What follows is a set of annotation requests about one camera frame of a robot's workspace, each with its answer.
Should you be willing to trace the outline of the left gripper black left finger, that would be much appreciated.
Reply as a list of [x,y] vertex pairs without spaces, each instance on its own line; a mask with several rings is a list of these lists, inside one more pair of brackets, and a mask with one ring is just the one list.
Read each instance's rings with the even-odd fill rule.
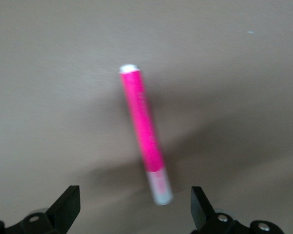
[[65,234],[80,209],[80,187],[69,186],[45,212],[30,214],[10,227],[0,220],[0,234]]

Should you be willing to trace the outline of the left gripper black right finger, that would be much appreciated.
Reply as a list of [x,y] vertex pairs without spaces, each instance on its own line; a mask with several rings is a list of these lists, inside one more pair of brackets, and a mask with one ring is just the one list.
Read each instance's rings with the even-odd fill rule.
[[216,212],[203,189],[191,188],[191,215],[196,229],[193,234],[282,234],[283,231],[274,223],[255,220],[245,226],[229,214]]

